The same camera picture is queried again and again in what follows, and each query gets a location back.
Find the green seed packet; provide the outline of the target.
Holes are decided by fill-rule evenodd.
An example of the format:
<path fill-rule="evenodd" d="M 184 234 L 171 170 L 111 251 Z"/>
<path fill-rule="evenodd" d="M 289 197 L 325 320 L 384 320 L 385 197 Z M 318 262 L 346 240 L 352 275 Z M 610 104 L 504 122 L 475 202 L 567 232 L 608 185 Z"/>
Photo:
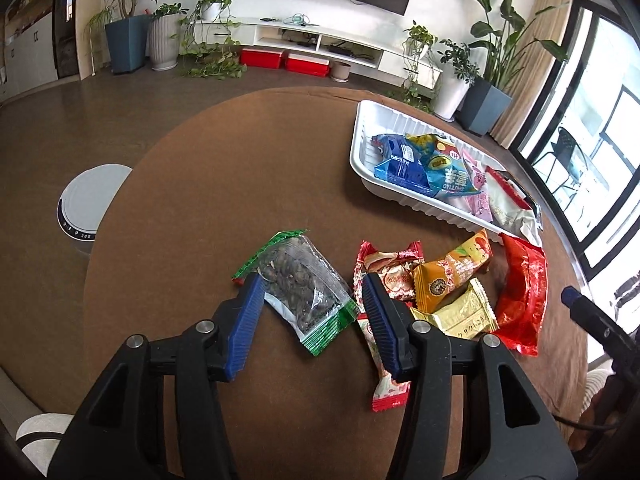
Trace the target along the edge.
<path fill-rule="evenodd" d="M 359 309 L 349 286 L 303 230 L 274 234 L 232 281 L 241 284 L 253 272 L 266 282 L 265 300 L 312 356 L 356 321 Z"/>

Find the gold wafer packet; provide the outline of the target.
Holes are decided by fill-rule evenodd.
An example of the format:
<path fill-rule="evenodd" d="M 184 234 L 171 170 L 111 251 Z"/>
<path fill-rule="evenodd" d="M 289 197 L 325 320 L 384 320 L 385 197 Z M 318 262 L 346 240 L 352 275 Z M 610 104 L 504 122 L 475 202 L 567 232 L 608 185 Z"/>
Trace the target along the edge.
<path fill-rule="evenodd" d="M 471 278 L 466 291 L 431 314 L 409 308 L 412 316 L 437 327 L 447 336 L 471 340 L 481 333 L 498 330 L 498 322 L 485 289 L 478 278 Z"/>

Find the red snack bag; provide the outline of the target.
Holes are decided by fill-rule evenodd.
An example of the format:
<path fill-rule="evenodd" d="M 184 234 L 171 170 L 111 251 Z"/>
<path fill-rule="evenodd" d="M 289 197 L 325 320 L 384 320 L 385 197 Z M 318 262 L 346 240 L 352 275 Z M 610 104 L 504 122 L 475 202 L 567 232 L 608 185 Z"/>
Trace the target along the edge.
<path fill-rule="evenodd" d="M 495 315 L 497 337 L 522 356 L 538 356 L 538 341 L 548 304 L 548 261 L 541 247 L 500 235 L 506 253 L 506 284 Z"/>

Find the pink white snack packet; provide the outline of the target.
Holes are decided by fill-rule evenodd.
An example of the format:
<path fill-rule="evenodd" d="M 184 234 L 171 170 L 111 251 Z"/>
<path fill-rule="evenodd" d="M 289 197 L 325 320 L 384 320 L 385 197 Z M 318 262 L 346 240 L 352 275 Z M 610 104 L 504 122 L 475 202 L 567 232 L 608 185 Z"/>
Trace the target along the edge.
<path fill-rule="evenodd" d="M 475 160 L 467 151 L 462 152 L 462 159 L 471 177 L 476 193 L 468 195 L 451 196 L 447 203 L 480 220 L 492 222 L 492 214 L 489 205 L 488 187 L 486 184 L 485 167 Z"/>

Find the dark blue biscuit pack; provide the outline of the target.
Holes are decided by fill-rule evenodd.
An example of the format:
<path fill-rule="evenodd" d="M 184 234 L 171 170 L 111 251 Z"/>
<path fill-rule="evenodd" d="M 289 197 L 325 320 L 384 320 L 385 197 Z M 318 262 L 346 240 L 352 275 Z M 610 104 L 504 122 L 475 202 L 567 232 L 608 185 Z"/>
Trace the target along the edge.
<path fill-rule="evenodd" d="M 371 142 L 382 159 L 374 167 L 374 175 L 401 188 L 433 197 L 436 190 L 428 183 L 418 150 L 401 134 L 383 133 Z"/>

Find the white red sausage snack packet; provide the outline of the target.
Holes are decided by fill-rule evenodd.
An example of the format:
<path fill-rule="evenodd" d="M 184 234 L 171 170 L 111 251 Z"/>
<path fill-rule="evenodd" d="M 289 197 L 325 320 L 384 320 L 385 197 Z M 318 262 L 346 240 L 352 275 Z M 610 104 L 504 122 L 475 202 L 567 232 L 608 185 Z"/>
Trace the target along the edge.
<path fill-rule="evenodd" d="M 537 247 L 542 246 L 538 221 L 532 208 L 491 167 L 485 169 L 489 208 L 496 226 L 513 236 L 521 237 Z"/>

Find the light blue chips bag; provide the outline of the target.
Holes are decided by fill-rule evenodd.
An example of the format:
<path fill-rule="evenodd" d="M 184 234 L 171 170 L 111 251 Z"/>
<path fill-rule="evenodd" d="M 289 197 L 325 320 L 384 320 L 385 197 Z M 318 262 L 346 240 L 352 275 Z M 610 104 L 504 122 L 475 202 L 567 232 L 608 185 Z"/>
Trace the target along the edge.
<path fill-rule="evenodd" d="M 469 196 L 480 192 L 457 147 L 434 133 L 406 136 L 418 151 L 427 184 L 436 197 Z"/>

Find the red strawberry snack packet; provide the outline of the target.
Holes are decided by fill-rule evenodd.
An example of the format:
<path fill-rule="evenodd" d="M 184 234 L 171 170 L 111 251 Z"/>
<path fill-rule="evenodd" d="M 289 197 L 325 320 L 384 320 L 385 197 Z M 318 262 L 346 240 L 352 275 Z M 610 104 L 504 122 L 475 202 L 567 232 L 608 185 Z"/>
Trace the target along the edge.
<path fill-rule="evenodd" d="M 372 396 L 371 410 L 379 413 L 406 405 L 409 399 L 410 384 L 408 382 L 395 382 L 390 372 L 384 367 L 367 315 L 359 313 L 357 322 L 378 370 L 378 385 L 375 387 Z"/>

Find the grey tall planter right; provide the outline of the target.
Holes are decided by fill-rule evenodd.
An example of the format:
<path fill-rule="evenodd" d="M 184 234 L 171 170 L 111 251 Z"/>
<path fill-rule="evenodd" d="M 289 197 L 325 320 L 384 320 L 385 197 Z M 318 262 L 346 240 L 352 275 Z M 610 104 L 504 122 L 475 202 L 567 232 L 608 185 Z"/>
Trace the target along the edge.
<path fill-rule="evenodd" d="M 492 88 L 502 92 L 512 101 L 508 88 L 523 70 L 521 62 L 527 47 L 541 44 L 561 64 L 568 59 L 567 48 L 553 40 L 535 38 L 522 44 L 529 30 L 528 18 L 515 9 L 514 0 L 502 0 L 497 10 L 491 0 L 475 0 L 483 9 L 484 18 L 472 24 L 470 34 L 474 38 L 470 49 L 486 51 L 483 79 Z"/>

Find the red storage box left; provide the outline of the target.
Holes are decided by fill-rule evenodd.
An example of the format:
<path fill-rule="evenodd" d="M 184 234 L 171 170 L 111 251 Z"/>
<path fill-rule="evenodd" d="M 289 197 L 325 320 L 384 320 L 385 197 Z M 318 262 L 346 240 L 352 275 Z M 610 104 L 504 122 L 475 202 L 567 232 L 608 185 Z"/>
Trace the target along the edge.
<path fill-rule="evenodd" d="M 280 70 L 283 58 L 282 50 L 242 48 L 240 51 L 240 63 L 247 67 Z"/>

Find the trailing pothos plant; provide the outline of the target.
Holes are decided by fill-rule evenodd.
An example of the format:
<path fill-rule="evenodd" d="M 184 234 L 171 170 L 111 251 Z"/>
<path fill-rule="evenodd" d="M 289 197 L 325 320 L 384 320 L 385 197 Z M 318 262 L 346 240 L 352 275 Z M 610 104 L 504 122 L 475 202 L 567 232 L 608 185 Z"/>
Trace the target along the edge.
<path fill-rule="evenodd" d="M 240 61 L 241 43 L 233 36 L 240 24 L 231 14 L 232 1 L 196 0 L 181 20 L 179 52 L 187 77 L 226 80 L 246 72 Z"/>

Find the white tv console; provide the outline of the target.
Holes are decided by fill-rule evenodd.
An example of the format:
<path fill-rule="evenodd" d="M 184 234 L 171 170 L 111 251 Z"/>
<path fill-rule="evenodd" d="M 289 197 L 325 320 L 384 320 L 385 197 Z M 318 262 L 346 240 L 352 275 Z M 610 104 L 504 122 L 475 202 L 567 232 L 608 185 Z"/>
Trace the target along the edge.
<path fill-rule="evenodd" d="M 401 87 L 413 78 L 418 89 L 427 94 L 435 89 L 439 68 L 422 55 L 413 62 L 401 46 L 311 25 L 293 25 L 282 21 L 265 22 L 259 18 L 233 18 L 240 24 L 233 36 L 241 47 L 294 52 L 352 66 L 354 74 Z"/>

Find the white ribbed planter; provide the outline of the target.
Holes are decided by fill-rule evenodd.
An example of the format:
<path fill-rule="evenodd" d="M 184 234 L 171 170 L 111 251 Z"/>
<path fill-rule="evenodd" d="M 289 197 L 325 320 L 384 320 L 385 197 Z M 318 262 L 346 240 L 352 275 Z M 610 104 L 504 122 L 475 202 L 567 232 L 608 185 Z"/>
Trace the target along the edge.
<path fill-rule="evenodd" d="M 163 3 L 153 12 L 148 36 L 152 70 L 166 72 L 177 66 L 181 25 L 187 13 L 181 2 Z"/>

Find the blue planter with tree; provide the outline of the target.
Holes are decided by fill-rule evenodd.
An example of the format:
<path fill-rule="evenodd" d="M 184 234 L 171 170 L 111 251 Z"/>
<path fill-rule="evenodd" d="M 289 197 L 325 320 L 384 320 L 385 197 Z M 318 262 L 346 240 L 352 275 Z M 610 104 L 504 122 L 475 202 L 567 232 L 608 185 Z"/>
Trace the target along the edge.
<path fill-rule="evenodd" d="M 136 14 L 137 3 L 138 0 L 107 0 L 88 21 L 89 32 L 104 30 L 115 75 L 133 73 L 144 63 L 150 19 Z"/>

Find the beige curtain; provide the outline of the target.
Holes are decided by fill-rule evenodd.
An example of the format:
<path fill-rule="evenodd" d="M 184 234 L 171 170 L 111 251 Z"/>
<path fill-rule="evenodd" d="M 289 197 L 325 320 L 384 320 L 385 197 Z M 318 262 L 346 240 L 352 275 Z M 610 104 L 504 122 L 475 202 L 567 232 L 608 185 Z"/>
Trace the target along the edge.
<path fill-rule="evenodd" d="M 522 44 L 528 44 L 535 38 L 562 44 L 572 2 L 573 0 L 535 0 L 528 17 L 530 27 Z M 490 136 L 503 148 L 510 148 L 514 143 L 541 94 L 554 62 L 553 55 L 541 44 L 531 44 L 526 48 L 521 62 L 523 70 L 508 88 L 508 93 L 512 96 L 511 104 L 490 132 Z"/>

